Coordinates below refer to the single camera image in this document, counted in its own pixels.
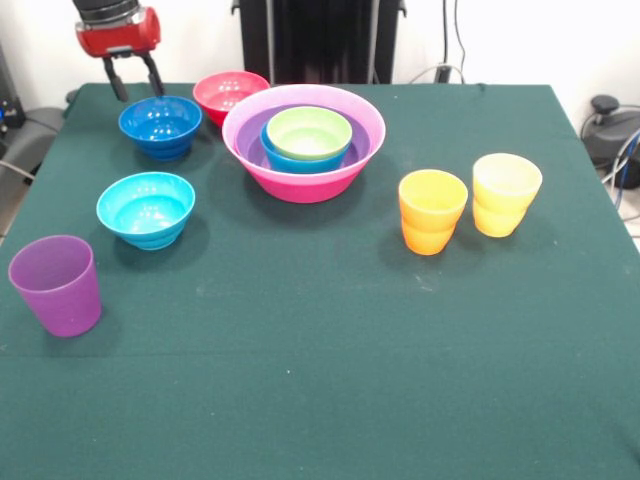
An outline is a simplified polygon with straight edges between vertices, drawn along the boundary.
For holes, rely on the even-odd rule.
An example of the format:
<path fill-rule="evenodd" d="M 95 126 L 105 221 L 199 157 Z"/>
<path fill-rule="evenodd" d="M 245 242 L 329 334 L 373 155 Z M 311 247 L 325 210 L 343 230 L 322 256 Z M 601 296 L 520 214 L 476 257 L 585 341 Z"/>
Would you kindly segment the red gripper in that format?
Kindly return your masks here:
<path fill-rule="evenodd" d="M 159 18 L 154 8 L 142 5 L 102 5 L 81 8 L 76 23 L 76 37 L 91 57 L 102 58 L 104 70 L 114 95 L 128 101 L 128 93 L 116 74 L 111 57 L 140 54 L 148 69 L 154 95 L 165 95 L 165 88 L 151 54 L 161 40 Z"/>

